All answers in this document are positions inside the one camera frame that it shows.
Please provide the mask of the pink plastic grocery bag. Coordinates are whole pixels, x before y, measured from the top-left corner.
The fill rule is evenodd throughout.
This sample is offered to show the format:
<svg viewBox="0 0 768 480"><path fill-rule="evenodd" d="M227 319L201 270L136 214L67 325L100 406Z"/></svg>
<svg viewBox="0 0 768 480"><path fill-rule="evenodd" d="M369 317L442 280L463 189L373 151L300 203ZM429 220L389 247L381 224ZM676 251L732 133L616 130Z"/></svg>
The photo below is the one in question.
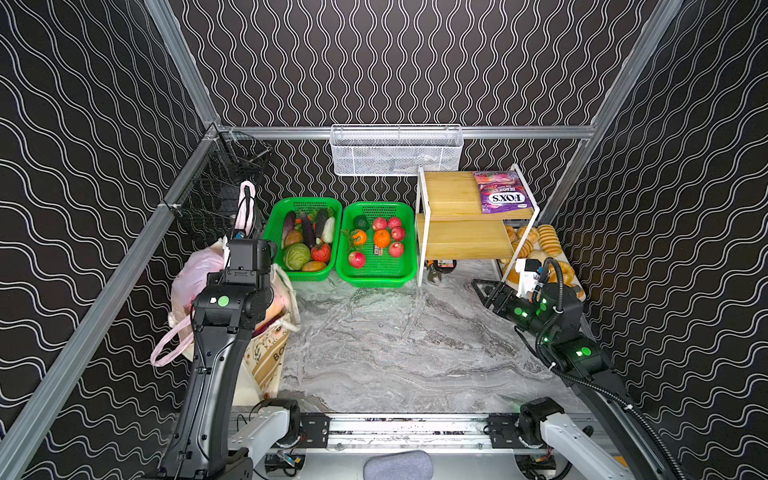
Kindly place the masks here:
<svg viewBox="0 0 768 480"><path fill-rule="evenodd" d="M240 186L239 201L251 200L245 191L251 185ZM213 245L193 253L172 283L172 311L168 317L171 327L150 355L150 363L163 367L183 355L192 358L194 346L192 311L194 302L202 297L208 281L224 271L231 263L232 242L222 237ZM253 331L253 341L244 356L244 364L255 377L272 373L282 364L283 345L292 332L301 330L295 291L287 273L277 264L271 266L270 282L273 300L265 317Z"/></svg>

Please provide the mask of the cream canvas tote bag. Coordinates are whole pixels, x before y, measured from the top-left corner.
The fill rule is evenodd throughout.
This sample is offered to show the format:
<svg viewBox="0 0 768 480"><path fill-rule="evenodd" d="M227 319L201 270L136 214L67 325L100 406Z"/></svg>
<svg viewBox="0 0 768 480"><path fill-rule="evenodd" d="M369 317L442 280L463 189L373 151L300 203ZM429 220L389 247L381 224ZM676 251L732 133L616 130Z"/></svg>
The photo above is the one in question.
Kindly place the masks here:
<svg viewBox="0 0 768 480"><path fill-rule="evenodd" d="M192 303L205 287L207 275L223 269L229 251L223 238L191 254L172 282L169 333L150 355L150 363L162 367L179 356L191 360L194 353L191 326ZM277 396L285 348L292 333L301 330L296 293L287 273L274 264L270 271L274 300L265 320L257 325L242 358L234 392L235 407L253 406Z"/></svg>

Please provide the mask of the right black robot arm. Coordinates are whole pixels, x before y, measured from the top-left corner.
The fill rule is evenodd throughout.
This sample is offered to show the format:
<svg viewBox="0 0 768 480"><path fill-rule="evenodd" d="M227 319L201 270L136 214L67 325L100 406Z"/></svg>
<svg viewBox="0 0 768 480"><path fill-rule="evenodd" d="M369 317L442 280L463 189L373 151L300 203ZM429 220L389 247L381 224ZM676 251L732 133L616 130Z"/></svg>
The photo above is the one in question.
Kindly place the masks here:
<svg viewBox="0 0 768 480"><path fill-rule="evenodd" d="M573 469L589 479L685 478L672 450L629 399L607 354L586 334L584 305L561 263L522 259L509 268L518 274L517 285L475 279L478 299L511 322L529 353L590 408L623 458L603 450L549 397L521 406L513 428L517 442L562 455L566 465L559 478Z"/></svg>

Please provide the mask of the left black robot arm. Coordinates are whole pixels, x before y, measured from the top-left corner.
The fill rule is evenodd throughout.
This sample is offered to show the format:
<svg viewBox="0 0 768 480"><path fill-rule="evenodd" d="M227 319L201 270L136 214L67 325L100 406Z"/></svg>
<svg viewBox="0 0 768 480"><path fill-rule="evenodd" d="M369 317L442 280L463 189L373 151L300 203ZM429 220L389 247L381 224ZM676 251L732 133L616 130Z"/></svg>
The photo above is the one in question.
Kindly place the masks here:
<svg viewBox="0 0 768 480"><path fill-rule="evenodd" d="M272 448L301 440L294 400L262 400L238 437L229 421L249 344L276 329L298 330L296 296L276 264L277 245L255 234L255 203L240 201L222 270L210 273L192 303L189 386L175 431L153 479L250 479Z"/></svg>

